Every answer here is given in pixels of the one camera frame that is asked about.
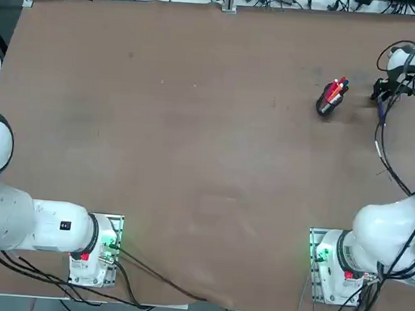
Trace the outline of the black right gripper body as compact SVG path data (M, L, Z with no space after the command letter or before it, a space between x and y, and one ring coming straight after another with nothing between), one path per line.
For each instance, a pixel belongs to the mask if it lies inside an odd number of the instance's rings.
M394 81L391 85L392 94L406 94L408 96L415 95L415 76L407 75L401 82Z

